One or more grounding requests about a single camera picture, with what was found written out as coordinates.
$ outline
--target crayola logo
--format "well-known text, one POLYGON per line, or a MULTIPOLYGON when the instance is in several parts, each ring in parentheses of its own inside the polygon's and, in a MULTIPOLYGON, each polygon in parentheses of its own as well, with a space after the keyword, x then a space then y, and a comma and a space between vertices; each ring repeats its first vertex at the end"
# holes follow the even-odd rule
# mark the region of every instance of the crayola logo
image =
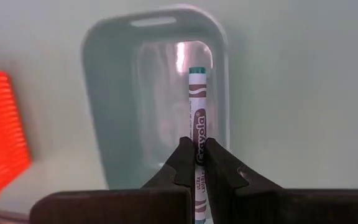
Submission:
POLYGON ((193 142, 196 148, 196 163, 204 162, 204 149, 206 140, 206 113, 205 109, 198 109, 193 124, 193 142))

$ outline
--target plastic tray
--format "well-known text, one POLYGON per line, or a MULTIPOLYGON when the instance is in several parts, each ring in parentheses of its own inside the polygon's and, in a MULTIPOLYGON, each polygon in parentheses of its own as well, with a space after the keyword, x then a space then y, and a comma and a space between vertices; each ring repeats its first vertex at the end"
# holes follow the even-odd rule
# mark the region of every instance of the plastic tray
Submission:
POLYGON ((189 135, 188 68, 207 68, 207 134, 229 148, 226 36, 191 6, 106 19, 83 45, 86 87, 111 189, 140 187, 189 135))

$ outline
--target brown stripe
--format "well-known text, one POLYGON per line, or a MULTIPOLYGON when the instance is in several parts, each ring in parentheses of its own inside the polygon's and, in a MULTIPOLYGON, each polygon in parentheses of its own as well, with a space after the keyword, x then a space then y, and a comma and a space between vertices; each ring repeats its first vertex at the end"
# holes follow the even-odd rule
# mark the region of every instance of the brown stripe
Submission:
POLYGON ((202 206, 201 208, 196 208, 195 211, 196 212, 205 212, 206 211, 206 205, 202 206))
POLYGON ((199 88, 206 88, 206 84, 191 84, 191 85, 189 85, 189 90, 191 90, 191 91, 198 90, 199 88))
POLYGON ((202 205, 206 202, 206 199, 205 200, 202 200, 202 201, 196 201, 196 206, 197 205, 202 205))
POLYGON ((189 97, 194 97, 194 98, 206 97, 206 91, 202 91, 196 94, 189 94, 189 97))

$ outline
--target clear plastic container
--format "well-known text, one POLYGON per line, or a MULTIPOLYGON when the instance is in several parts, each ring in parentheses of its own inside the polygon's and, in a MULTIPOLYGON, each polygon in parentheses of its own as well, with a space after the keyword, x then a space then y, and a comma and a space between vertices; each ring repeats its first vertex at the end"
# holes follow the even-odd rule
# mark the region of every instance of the clear plastic container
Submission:
POLYGON ((86 86, 111 189, 143 185, 189 135, 188 68, 207 68, 207 134, 229 148, 226 36, 175 6, 97 23, 83 46, 86 86))

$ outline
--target white surface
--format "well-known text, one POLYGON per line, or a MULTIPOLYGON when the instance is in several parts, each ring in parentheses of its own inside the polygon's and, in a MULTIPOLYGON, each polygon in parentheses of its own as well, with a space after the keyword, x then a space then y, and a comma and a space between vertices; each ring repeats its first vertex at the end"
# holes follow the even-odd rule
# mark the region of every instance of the white surface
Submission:
MULTIPOLYGON (((236 155, 285 187, 358 187, 358 1, 185 2, 227 32, 236 155)), ((36 160, 0 208, 24 212, 23 198, 105 187, 81 41, 100 19, 171 3, 0 0, 0 69, 14 77, 36 160)))

